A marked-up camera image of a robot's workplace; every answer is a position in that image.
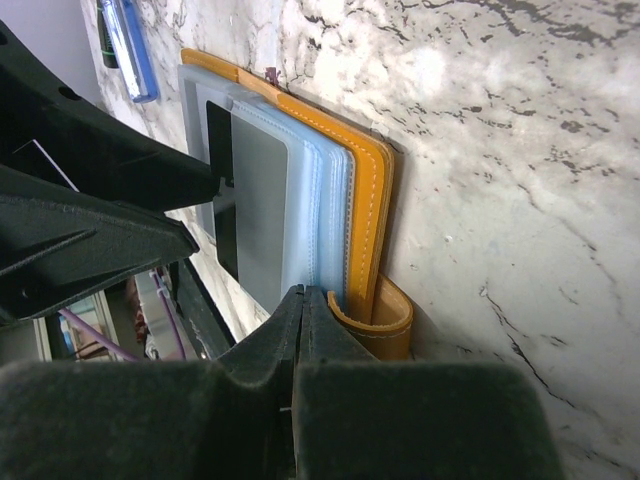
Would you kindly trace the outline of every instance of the card holder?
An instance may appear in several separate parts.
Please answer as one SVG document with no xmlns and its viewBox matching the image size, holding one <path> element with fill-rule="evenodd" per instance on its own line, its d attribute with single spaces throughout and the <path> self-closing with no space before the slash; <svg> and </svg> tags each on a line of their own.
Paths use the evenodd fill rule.
<svg viewBox="0 0 640 480">
<path fill-rule="evenodd" d="M 355 176 L 346 289 L 349 316 L 331 292 L 329 306 L 378 358 L 406 358 L 413 306 L 393 282 L 378 275 L 393 177 L 389 147 L 222 59 L 191 49 L 182 50 L 181 55 L 184 64 L 201 66 L 263 95 L 281 111 L 351 151 Z"/>
<path fill-rule="evenodd" d="M 232 224 L 222 227 L 223 236 L 229 231 L 235 235 L 231 248 L 237 253 L 230 260 L 225 255 L 223 266 L 269 312 L 297 284 L 335 291 L 344 306 L 354 163 L 349 151 L 261 95 L 212 72 L 182 65 L 179 79 L 189 153 L 209 163 L 214 175 L 231 179 L 231 185 L 225 181 L 221 186 L 218 198 L 198 206 L 197 212 L 205 230 L 220 237 L 216 225 L 220 227 L 219 218 L 226 215 L 220 214 L 221 205 L 233 208 Z M 212 104 L 217 109 L 213 113 Z M 230 114 L 228 125 L 223 119 L 211 130 L 212 118 L 221 110 Z M 232 145 L 222 145 L 220 151 L 227 138 Z M 271 139 L 286 148 L 284 155 Z M 229 161 L 226 150 L 232 153 L 232 167 L 220 165 Z M 278 173 L 282 157 L 285 171 Z M 237 188 L 241 195 L 235 194 Z M 225 244 L 224 238 L 218 240 L 220 259 Z"/>
</svg>

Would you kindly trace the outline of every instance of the black marker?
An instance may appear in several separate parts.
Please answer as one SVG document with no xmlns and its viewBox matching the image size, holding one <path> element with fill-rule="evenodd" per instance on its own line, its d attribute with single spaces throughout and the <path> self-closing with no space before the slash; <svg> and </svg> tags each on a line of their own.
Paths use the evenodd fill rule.
<svg viewBox="0 0 640 480">
<path fill-rule="evenodd" d="M 107 31 L 107 24 L 104 23 L 104 17 L 102 16 L 102 1 L 96 0 L 98 8 L 98 35 L 100 36 L 100 49 L 102 50 L 102 63 L 107 68 L 118 68 L 118 60 L 116 54 L 113 51 L 113 45 L 111 44 L 111 38 Z"/>
</svg>

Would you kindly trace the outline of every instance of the white marble countertop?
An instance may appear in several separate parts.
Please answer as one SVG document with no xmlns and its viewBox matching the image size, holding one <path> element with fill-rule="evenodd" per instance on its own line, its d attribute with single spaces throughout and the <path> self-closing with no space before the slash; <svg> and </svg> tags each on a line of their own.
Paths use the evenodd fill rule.
<svg viewBox="0 0 640 480">
<path fill-rule="evenodd" d="M 382 270 L 416 356 L 492 360 L 537 388 L 570 478 L 640 477 L 640 9 L 603 0 L 139 0 L 161 99 L 108 110 L 185 151 L 182 47 L 218 55 L 388 141 Z M 236 338 L 265 313 L 202 247 Z"/>
</svg>

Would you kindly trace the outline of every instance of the brown wallet tab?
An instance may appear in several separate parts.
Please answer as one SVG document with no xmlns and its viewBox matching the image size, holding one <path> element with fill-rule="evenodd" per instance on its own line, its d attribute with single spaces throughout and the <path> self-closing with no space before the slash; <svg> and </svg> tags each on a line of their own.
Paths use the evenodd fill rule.
<svg viewBox="0 0 640 480">
<path fill-rule="evenodd" d="M 406 358 L 413 307 L 397 286 L 378 275 L 393 180 L 393 155 L 389 147 L 213 55 L 184 49 L 182 61 L 260 93 L 280 110 L 351 151 L 355 185 L 346 292 L 350 317 L 340 310 L 331 292 L 329 307 L 376 357 Z"/>
</svg>

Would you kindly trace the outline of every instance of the screw hole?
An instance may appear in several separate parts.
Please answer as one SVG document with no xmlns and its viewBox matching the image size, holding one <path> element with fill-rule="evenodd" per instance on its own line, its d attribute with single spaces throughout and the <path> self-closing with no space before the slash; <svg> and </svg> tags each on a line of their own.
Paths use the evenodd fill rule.
<svg viewBox="0 0 640 480">
<path fill-rule="evenodd" d="M 82 97 L 78 95 L 76 92 L 74 92 L 73 90 L 71 90 L 69 87 L 60 87 L 58 89 L 58 92 L 60 92 L 60 95 L 62 95 L 65 98 L 68 98 L 69 100 L 73 100 L 73 101 L 82 100 Z"/>
</svg>

